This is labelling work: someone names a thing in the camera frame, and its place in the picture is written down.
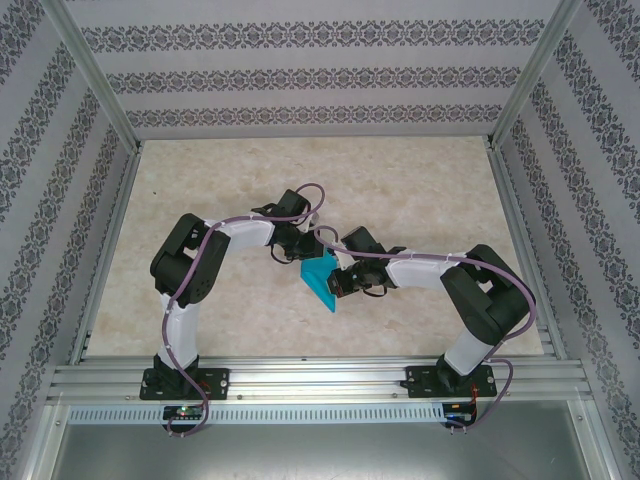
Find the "left controller circuit board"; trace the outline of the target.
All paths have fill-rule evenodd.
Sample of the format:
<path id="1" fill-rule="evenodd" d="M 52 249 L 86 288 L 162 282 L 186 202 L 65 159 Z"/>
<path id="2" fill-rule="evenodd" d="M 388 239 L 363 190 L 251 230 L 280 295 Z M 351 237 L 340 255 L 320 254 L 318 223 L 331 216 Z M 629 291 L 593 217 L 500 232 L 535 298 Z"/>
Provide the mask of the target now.
<path id="1" fill-rule="evenodd" d="M 198 422 L 203 418 L 204 409 L 199 405 L 171 405 L 163 409 L 164 421 Z"/>

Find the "right controller circuit board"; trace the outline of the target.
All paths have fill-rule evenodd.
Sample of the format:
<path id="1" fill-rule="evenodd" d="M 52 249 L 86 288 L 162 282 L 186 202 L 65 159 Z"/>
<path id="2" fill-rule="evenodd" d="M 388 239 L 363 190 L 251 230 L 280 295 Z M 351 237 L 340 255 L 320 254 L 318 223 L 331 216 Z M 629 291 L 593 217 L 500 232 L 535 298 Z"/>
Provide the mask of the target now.
<path id="1" fill-rule="evenodd" d="M 475 401 L 469 403 L 446 403 L 443 405 L 444 417 L 448 425 L 456 428 L 469 427 L 477 418 Z"/>

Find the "aluminium frame post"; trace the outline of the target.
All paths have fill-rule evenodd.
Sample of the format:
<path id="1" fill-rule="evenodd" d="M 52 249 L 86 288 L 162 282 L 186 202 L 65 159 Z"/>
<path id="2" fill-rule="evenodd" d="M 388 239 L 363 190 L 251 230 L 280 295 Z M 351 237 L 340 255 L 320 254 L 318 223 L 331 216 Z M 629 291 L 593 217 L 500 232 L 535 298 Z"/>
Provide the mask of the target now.
<path id="1" fill-rule="evenodd" d="M 40 0 L 46 15 L 53 23 L 57 33 L 80 69 L 88 86 L 104 109 L 111 125 L 128 152 L 137 153 L 141 140 L 136 135 L 131 122 L 122 108 L 86 41 L 80 27 L 73 19 L 64 0 Z"/>
<path id="2" fill-rule="evenodd" d="M 486 137 L 486 146 L 489 150 L 496 151 L 504 143 L 507 134 L 581 3 L 582 0 L 559 0 L 512 93 L 498 116 L 495 127 Z"/>

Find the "aluminium table side rail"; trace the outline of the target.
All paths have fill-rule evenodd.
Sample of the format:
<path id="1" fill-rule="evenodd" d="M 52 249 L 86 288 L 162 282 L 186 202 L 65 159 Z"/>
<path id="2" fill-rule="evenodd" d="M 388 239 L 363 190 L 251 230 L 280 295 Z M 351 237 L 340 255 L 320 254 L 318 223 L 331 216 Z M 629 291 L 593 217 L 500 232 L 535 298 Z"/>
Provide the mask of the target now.
<path id="1" fill-rule="evenodd" d="M 536 297 L 536 324 L 539 331 L 549 335 L 551 352 L 558 360 L 567 360 L 561 334 L 558 329 L 553 307 L 549 301 L 543 276 L 536 261 L 534 248 L 529 238 L 525 217 L 520 209 L 516 192 L 513 188 L 508 168 L 497 147 L 494 147 L 489 136 L 482 137 L 491 171 L 494 176 L 498 195 L 506 216 L 515 255 L 521 269 L 521 278 L 527 283 Z"/>
<path id="2" fill-rule="evenodd" d="M 139 168 L 144 144 L 145 142 L 141 141 L 137 145 L 136 150 L 131 154 L 127 161 L 126 168 L 122 172 L 117 196 L 114 198 L 112 205 L 107 230 L 104 232 L 104 238 L 102 239 L 100 255 L 97 258 L 97 263 L 93 270 L 90 289 L 86 295 L 82 315 L 73 338 L 72 349 L 69 351 L 66 361 L 68 365 L 77 365 L 83 360 L 87 345 L 91 340 L 92 331 L 99 312 L 104 288 L 108 280 L 109 271 Z"/>

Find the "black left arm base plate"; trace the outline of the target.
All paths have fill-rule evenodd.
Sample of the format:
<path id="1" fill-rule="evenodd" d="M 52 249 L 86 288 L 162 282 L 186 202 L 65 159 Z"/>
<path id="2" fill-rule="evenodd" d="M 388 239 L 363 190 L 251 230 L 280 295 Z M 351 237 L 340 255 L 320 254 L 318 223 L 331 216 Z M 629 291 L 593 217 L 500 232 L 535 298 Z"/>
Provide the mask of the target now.
<path id="1" fill-rule="evenodd" d="M 190 372 L 192 381 L 187 380 L 179 371 L 167 372 L 149 368 L 143 373 L 139 398 L 142 400 L 202 400 L 204 393 L 208 400 L 226 400 L 229 388 L 228 369 L 198 368 Z"/>

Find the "aluminium mounting rail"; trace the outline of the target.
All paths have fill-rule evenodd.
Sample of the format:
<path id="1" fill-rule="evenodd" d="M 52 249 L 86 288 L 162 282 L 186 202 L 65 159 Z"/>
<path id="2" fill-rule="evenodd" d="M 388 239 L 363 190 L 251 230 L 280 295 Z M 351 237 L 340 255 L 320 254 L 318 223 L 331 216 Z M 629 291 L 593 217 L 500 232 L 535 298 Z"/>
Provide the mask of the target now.
<path id="1" fill-rule="evenodd" d="M 230 403 L 364 403 L 404 401 L 409 366 L 433 357 L 204 357 L 204 367 L 230 373 Z M 148 357 L 89 357 L 55 368 L 46 393 L 61 404 L 136 403 Z M 579 360 L 517 356 L 509 366 L 493 361 L 497 387 L 508 401 L 586 400 L 591 383 Z"/>

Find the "controller circuit board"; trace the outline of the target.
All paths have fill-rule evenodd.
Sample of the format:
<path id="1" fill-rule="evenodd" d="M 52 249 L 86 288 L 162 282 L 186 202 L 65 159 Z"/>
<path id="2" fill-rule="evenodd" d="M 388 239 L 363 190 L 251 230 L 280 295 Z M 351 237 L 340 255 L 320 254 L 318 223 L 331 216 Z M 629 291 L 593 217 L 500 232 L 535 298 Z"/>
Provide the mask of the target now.
<path id="1" fill-rule="evenodd" d="M 171 405 L 163 409 L 164 421 L 198 422 L 203 418 L 204 409 L 199 405 Z"/>
<path id="2" fill-rule="evenodd" d="M 456 428 L 469 427 L 477 418 L 475 401 L 469 403 L 446 403 L 443 405 L 444 417 L 448 425 Z"/>

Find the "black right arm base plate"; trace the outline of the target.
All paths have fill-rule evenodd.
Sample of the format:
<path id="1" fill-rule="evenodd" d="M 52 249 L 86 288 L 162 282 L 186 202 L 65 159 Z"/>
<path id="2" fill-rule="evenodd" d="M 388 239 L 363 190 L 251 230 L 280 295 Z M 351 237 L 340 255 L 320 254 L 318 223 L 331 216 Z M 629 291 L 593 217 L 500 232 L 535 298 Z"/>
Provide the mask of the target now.
<path id="1" fill-rule="evenodd" d="M 493 398 L 497 387 L 489 365 L 477 366 L 469 375 L 461 376 L 446 366 L 408 366 L 406 379 L 400 386 L 410 398 L 462 398 L 475 392 L 480 398 Z"/>

